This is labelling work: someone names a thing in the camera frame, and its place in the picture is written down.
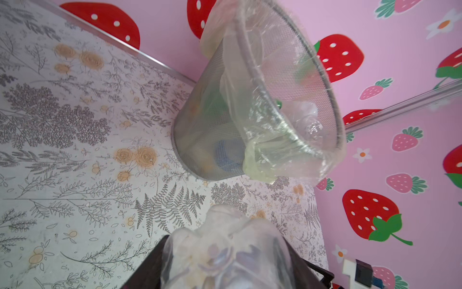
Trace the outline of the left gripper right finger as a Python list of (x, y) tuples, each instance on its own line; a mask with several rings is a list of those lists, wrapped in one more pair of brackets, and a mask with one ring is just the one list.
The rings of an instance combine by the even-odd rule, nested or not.
[(291, 257), (296, 289), (331, 289), (334, 274), (300, 257), (285, 240)]

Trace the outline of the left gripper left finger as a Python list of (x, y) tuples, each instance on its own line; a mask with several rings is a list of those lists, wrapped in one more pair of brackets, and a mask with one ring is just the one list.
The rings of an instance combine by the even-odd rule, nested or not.
[(121, 289), (161, 289), (162, 253), (168, 238), (157, 243)]

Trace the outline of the small bottle blue label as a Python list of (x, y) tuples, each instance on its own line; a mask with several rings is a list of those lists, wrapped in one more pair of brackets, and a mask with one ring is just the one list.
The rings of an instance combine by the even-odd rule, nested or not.
[(162, 253), (164, 289), (293, 289), (285, 239), (267, 219), (211, 207), (195, 230), (179, 228)]

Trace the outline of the clear bottle bird label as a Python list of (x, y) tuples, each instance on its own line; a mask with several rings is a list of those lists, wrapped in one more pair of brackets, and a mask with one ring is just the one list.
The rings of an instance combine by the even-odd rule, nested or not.
[(318, 108), (313, 102), (291, 102), (287, 117), (293, 128), (305, 141), (314, 146), (322, 146), (324, 130), (318, 119)]

